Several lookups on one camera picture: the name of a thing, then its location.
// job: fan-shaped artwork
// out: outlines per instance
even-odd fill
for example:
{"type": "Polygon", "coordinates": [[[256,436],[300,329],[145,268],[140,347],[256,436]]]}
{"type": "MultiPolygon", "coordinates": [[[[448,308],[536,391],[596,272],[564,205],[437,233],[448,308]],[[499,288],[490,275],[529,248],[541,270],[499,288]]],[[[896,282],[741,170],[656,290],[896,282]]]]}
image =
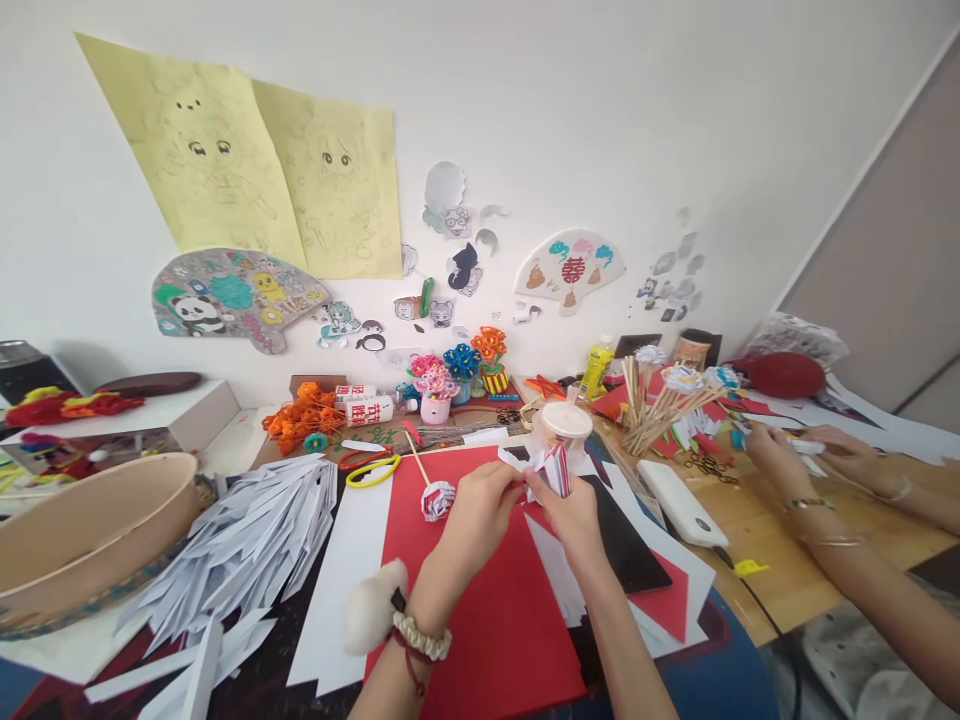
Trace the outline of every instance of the fan-shaped artwork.
{"type": "Polygon", "coordinates": [[[520,268],[516,291],[560,303],[573,315],[580,301],[627,270],[620,250],[589,230],[566,230],[538,247],[520,268]]]}
{"type": "Polygon", "coordinates": [[[316,278],[290,263],[222,248],[170,261],[151,297],[164,335],[245,337],[267,355],[287,346],[284,328],[329,299],[316,278]]]}

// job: red string bracelet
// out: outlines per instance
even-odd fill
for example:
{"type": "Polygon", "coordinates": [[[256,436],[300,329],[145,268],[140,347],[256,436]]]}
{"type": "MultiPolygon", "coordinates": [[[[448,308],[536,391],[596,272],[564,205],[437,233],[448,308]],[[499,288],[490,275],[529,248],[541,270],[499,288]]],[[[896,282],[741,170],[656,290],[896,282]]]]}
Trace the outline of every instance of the red string bracelet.
{"type": "Polygon", "coordinates": [[[427,694],[427,686],[420,681],[420,678],[417,677],[417,674],[413,670],[413,663],[410,661],[410,656],[412,655],[417,659],[418,662],[423,663],[424,665],[435,665],[436,660],[431,660],[429,655],[417,650],[413,645],[407,642],[407,639],[403,636],[397,628],[393,628],[390,631],[390,637],[397,641],[397,644],[404,650],[404,658],[407,661],[407,672],[410,673],[410,679],[413,680],[413,684],[417,688],[417,697],[423,697],[427,694]]]}

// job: glue bottle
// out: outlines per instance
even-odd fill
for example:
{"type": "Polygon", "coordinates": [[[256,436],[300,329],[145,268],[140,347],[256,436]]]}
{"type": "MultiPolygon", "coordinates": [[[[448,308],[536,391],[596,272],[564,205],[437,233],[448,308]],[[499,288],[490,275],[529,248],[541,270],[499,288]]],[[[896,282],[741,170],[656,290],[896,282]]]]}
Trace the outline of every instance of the glue bottle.
{"type": "Polygon", "coordinates": [[[586,393],[587,400],[595,400],[603,391],[603,377],[607,374],[610,363],[613,362],[613,338],[610,335],[601,335],[600,342],[590,348],[587,355],[587,371],[583,374],[581,386],[586,393]]]}

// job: white power bank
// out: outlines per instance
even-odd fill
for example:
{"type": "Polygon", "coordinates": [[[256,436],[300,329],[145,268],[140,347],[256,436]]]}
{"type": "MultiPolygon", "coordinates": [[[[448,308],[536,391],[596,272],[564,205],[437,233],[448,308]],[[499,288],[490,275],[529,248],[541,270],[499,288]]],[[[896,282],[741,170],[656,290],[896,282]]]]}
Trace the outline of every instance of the white power bank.
{"type": "Polygon", "coordinates": [[[669,465],[641,460],[637,470],[680,537],[692,545],[727,547],[730,541],[669,465]]]}

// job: small vase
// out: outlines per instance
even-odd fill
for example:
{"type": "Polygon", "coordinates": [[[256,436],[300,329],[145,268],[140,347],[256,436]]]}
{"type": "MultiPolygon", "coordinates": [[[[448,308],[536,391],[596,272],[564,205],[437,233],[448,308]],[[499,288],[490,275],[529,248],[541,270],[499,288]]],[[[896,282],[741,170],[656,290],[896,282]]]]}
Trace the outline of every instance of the small vase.
{"type": "Polygon", "coordinates": [[[470,397],[483,397],[487,394],[487,389],[483,386],[483,378],[479,375],[470,381],[470,397]]]}
{"type": "Polygon", "coordinates": [[[494,367],[483,365],[480,368],[480,377],[483,378],[483,386],[491,395],[497,395],[507,389],[509,381],[507,371],[503,369],[503,365],[500,363],[497,363],[494,367]]]}
{"type": "Polygon", "coordinates": [[[427,425],[443,425],[450,417],[450,398],[436,400],[424,397],[420,401],[420,417],[427,425]]]}
{"type": "Polygon", "coordinates": [[[460,392],[453,396],[453,400],[450,403],[457,407],[458,405],[466,405],[470,402],[470,381],[464,380],[460,385],[460,392]]]}

